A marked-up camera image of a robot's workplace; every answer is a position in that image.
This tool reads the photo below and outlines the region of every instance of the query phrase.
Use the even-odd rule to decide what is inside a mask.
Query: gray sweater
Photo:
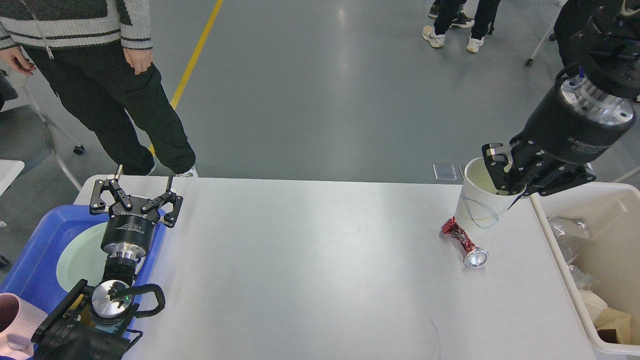
[[[0,0],[0,50],[120,42],[151,49],[149,0]]]

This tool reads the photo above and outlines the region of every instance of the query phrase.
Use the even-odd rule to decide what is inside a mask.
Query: blue tray
[[[88,206],[63,205],[48,212],[0,285],[0,293],[14,293],[47,314],[51,313],[67,295],[56,278],[60,255],[78,234],[107,220],[107,214],[90,215]],[[152,251],[145,258],[136,284],[147,283],[162,245],[164,230],[163,225],[156,227]]]

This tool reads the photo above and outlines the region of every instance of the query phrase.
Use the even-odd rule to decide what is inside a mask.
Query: clear plastic wrap
[[[568,265],[569,272],[571,273],[571,277],[573,277],[573,281],[575,282],[575,286],[578,290],[591,290],[593,291],[600,284],[600,280],[596,277],[589,275],[587,273],[581,272],[580,269],[575,265]]]
[[[547,218],[566,263],[572,263],[593,239],[587,223],[560,217]]]

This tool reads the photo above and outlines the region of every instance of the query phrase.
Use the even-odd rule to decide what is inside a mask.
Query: trash bin
[[[531,197],[569,294],[593,346],[602,352],[640,356],[640,192],[627,184],[589,183],[548,197]],[[594,289],[609,307],[633,316],[631,345],[598,336],[565,265],[547,217],[585,220],[593,242],[573,262],[600,279]]]

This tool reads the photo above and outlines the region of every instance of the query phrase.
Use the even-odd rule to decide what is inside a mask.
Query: chair caster wheel
[[[7,265],[9,265],[9,260],[7,260],[6,257],[0,255],[0,268],[4,268]]]

